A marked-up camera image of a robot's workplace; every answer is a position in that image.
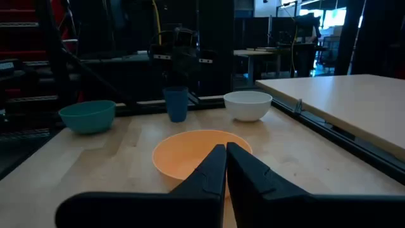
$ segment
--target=wooden table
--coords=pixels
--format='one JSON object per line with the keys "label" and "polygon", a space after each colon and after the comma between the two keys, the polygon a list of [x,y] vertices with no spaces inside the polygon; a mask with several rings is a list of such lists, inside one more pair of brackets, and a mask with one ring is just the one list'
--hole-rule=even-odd
{"label": "wooden table", "polygon": [[405,80],[374,75],[258,80],[257,85],[405,160]]}
{"label": "wooden table", "polygon": [[254,85],[254,61],[258,58],[269,57],[271,55],[277,55],[276,59],[276,76],[280,76],[281,69],[281,55],[280,51],[250,51],[250,50],[234,50],[234,56],[246,57],[247,62],[247,86],[252,87]]}
{"label": "wooden table", "polygon": [[[158,114],[117,118],[110,131],[94,136],[62,130],[0,181],[0,227],[54,227],[56,207],[84,191],[168,192],[152,151],[166,137],[195,129],[243,137],[256,157],[311,193],[405,193],[400,183],[274,108],[254,123],[232,120],[224,109],[190,111],[183,123]],[[235,227],[229,199],[224,225]]]}

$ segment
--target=orange bowl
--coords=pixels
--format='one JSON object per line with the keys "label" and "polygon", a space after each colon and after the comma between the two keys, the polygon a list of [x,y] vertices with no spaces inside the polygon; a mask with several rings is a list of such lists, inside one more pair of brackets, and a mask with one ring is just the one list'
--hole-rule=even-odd
{"label": "orange bowl", "polygon": [[[193,173],[217,144],[237,143],[250,154],[252,148],[241,137],[220,130],[193,130],[170,136],[153,151],[154,166],[172,190]],[[228,184],[226,196],[229,196]]]}

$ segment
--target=bowl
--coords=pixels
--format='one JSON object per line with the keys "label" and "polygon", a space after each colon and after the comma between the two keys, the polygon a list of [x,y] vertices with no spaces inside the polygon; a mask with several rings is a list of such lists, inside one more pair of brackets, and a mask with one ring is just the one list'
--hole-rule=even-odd
{"label": "bowl", "polygon": [[[171,191],[193,173],[217,144],[226,146],[227,142],[235,142],[252,153],[250,145],[234,134],[219,130],[193,130],[161,141],[153,151],[153,163]],[[228,184],[225,196],[229,196]]]}
{"label": "bowl", "polygon": [[224,95],[225,107],[240,121],[257,121],[270,108],[273,97],[263,92],[239,91]]}
{"label": "bowl", "polygon": [[113,101],[89,101],[73,104],[59,111],[63,123],[78,134],[104,132],[111,128],[115,117]]}

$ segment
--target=blue cup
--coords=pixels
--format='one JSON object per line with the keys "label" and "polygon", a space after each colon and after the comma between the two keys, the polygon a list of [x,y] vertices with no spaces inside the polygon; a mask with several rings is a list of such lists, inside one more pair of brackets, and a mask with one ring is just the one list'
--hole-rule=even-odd
{"label": "blue cup", "polygon": [[183,122],[187,117],[189,104],[189,90],[187,87],[167,87],[163,89],[163,96],[166,101],[166,109],[172,122]]}

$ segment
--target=yellow cable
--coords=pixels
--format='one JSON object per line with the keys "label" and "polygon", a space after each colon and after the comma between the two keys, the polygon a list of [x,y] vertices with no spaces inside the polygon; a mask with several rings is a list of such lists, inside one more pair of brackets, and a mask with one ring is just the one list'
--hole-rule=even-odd
{"label": "yellow cable", "polygon": [[156,21],[158,23],[158,36],[159,36],[159,45],[162,45],[162,36],[161,36],[161,29],[160,29],[160,17],[159,17],[159,11],[158,11],[158,6],[156,5],[156,1],[152,0],[153,6],[154,6],[154,12],[156,15]]}
{"label": "yellow cable", "polygon": [[296,43],[298,33],[298,26],[296,26],[296,34],[294,35],[294,40],[292,41],[291,45],[291,62],[292,62],[292,69],[294,70],[294,75],[296,74],[296,66],[294,65],[294,44]]}

